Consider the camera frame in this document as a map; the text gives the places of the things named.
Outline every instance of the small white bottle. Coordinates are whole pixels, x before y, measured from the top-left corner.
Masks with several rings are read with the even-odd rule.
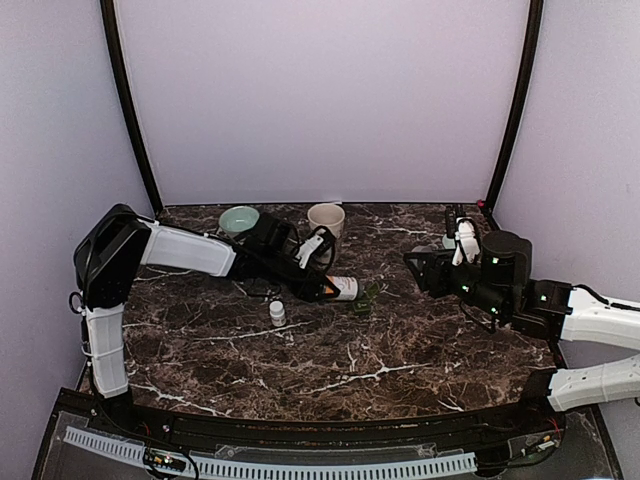
[[[287,323],[287,318],[284,316],[284,305],[281,301],[276,300],[269,304],[269,314],[274,327],[284,327]]]

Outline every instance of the black metal frame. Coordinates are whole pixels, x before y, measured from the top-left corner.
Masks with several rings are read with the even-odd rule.
[[[529,4],[527,30],[524,36],[520,69],[518,71],[515,92],[513,93],[511,110],[509,111],[509,119],[507,120],[507,127],[504,132],[504,138],[502,139],[502,146],[500,147],[500,153],[498,154],[496,168],[493,171],[491,185],[489,185],[487,198],[485,198],[483,205],[483,208],[488,210],[489,214],[491,214],[496,206],[496,202],[498,201],[500,189],[504,183],[504,178],[507,174],[507,167],[509,166],[509,160],[511,160],[513,147],[516,143],[516,137],[518,136],[520,120],[522,119],[522,112],[524,111],[524,105],[527,99],[527,91],[529,90],[531,72],[533,71],[533,61],[535,59],[536,48],[538,46],[538,35],[540,33],[540,24],[542,23],[543,5],[544,0],[531,0],[531,3]]]
[[[187,450],[215,453],[222,445],[276,450],[360,450],[435,443],[439,452],[463,449],[484,461],[503,461],[510,438],[550,429],[548,405],[514,403],[472,412],[367,422],[286,422],[243,420],[134,406],[154,438]],[[86,417],[88,427],[128,437],[96,414],[92,395],[60,389],[47,423],[32,478],[44,470],[60,412]]]
[[[142,132],[138,123],[138,117],[133,105],[133,97],[131,96],[131,88],[127,79],[127,70],[125,68],[124,56],[122,54],[122,44],[120,43],[120,35],[118,33],[118,22],[116,19],[116,11],[114,0],[100,0],[102,8],[102,21],[104,24],[104,34],[107,39],[107,47],[109,49],[109,57],[111,58],[111,68],[113,69],[113,78],[116,82],[118,96],[120,97],[120,106],[124,121],[127,124],[129,132],[129,140],[133,147],[133,153],[138,163],[138,169],[147,191],[147,196],[153,207],[153,211],[160,213],[162,211],[162,199],[158,191],[158,185],[153,177],[149,156],[144,146]]]

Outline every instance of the bottle cap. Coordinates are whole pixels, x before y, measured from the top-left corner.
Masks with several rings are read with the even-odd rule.
[[[284,315],[284,305],[281,301],[276,300],[269,304],[269,313],[272,317],[281,317]]]

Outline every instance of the white cable carrier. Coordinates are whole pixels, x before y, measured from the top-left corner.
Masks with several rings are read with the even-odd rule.
[[[130,440],[107,437],[75,427],[67,427],[64,442],[111,458],[118,462],[145,468],[142,459],[145,447]],[[440,458],[370,465],[270,465],[233,462],[191,455],[200,470],[200,478],[212,480],[423,480],[443,478],[477,470],[474,453],[462,453]],[[156,467],[158,471],[175,471]],[[181,477],[193,478],[193,466]]]

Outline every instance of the green bowl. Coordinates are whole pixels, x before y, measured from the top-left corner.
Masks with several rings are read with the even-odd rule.
[[[220,228],[229,235],[231,238],[235,237],[241,232],[254,227],[256,222],[260,218],[260,212],[255,208],[239,206],[226,210],[220,215]]]

